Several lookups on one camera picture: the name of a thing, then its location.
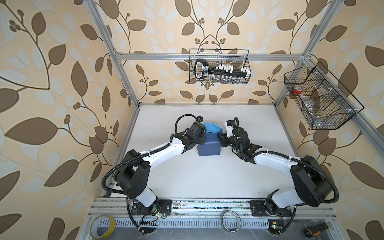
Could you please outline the blue wrapping paper sheet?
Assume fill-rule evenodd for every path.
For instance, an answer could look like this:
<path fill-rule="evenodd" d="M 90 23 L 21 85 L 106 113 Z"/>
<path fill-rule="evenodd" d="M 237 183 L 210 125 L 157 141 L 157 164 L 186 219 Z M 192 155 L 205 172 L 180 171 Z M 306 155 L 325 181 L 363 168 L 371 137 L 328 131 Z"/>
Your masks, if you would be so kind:
<path fill-rule="evenodd" d="M 218 135 L 223 133 L 223 128 L 213 123 L 204 123 L 207 134 L 203 145 L 198 145 L 200 157 L 217 156 L 221 154 L 221 142 Z"/>

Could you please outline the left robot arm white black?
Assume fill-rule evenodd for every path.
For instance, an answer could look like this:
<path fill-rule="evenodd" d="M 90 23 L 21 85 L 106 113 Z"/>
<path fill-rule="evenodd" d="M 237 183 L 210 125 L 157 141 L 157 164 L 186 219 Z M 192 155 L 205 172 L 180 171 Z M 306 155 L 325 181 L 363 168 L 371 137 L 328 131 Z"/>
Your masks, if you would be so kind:
<path fill-rule="evenodd" d="M 126 153 L 120 164 L 109 170 L 102 180 L 102 188 L 109 192 L 125 195 L 129 200 L 139 202 L 145 208 L 156 205 L 158 197 L 148 187 L 150 171 L 165 161 L 203 145 L 206 140 L 206 126 L 195 121 L 183 132 L 172 134 L 170 140 L 157 148 Z"/>

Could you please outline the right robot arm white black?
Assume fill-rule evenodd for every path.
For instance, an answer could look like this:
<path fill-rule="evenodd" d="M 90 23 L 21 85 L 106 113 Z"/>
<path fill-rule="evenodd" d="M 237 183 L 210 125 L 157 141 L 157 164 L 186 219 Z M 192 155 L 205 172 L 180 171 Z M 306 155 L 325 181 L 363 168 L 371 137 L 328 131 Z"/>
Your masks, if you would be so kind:
<path fill-rule="evenodd" d="M 313 157 L 291 157 L 252 144 L 243 128 L 232 129 L 231 134 L 223 133 L 218 137 L 222 147 L 230 147 L 242 161 L 269 167 L 292 178 L 291 187 L 277 189 L 266 197 L 264 209 L 269 215 L 275 216 L 290 206 L 315 208 L 339 200 L 336 184 Z"/>

